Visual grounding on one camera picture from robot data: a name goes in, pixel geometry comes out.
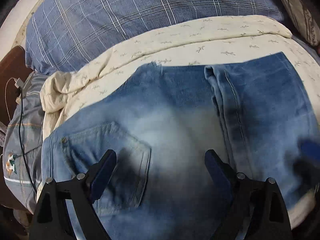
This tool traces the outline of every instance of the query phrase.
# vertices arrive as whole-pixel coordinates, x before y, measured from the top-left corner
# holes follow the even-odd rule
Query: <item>silver bolt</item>
[[[276,180],[274,178],[269,178],[268,181],[271,184],[275,184],[276,183]]]
[[[239,172],[239,173],[237,174],[237,178],[238,178],[238,179],[245,179],[245,175],[244,175],[243,173]]]
[[[53,178],[51,178],[51,177],[48,177],[48,178],[45,180],[46,184],[50,184],[52,181],[53,181]]]
[[[84,173],[79,173],[77,175],[77,179],[83,179],[85,177],[85,174]]]

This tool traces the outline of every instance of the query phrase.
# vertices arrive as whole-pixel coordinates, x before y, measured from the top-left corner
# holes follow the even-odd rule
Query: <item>blue denim jeans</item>
[[[216,68],[225,69],[227,77],[231,70],[238,73],[230,73],[234,78],[228,81],[222,76],[224,71],[214,76]],[[271,93],[283,88],[282,93],[268,95],[269,77],[276,79]],[[297,199],[295,191],[300,181],[294,175],[286,176],[291,168],[286,160],[297,157],[295,149],[301,136],[309,138],[317,133],[315,117],[298,79],[292,65],[281,55],[225,66],[143,65],[110,96],[81,109],[52,132],[43,144],[42,177],[69,180],[86,172],[107,149],[113,149],[117,153],[116,170],[102,198],[93,205],[113,240],[209,239],[228,211],[228,203],[204,165],[208,149],[214,149],[224,162],[249,176],[257,178],[252,171],[258,170],[259,178],[275,177],[281,185],[284,176],[284,198],[290,205],[295,203],[291,199]],[[248,93],[241,92],[238,85]],[[260,94],[250,93],[254,86],[261,87],[254,89]],[[234,95],[239,95],[239,103],[265,103],[251,106],[247,113],[236,111]],[[268,104],[273,106],[273,112],[266,108]],[[279,117],[284,115],[282,109],[286,110],[287,122]],[[251,156],[256,154],[251,157],[253,161],[241,147],[243,139],[235,115],[241,118],[242,126],[249,126],[246,136],[262,133],[256,135],[259,140],[246,143]],[[261,155],[259,149],[268,147],[270,151]],[[71,203],[68,210],[81,239]]]

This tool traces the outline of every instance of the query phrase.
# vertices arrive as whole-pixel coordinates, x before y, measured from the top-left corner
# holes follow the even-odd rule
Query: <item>jeans pocket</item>
[[[103,123],[61,140],[72,175],[86,172],[108,149],[117,164],[102,197],[93,205],[98,215],[112,215],[139,206],[147,182],[151,149],[114,122]]]

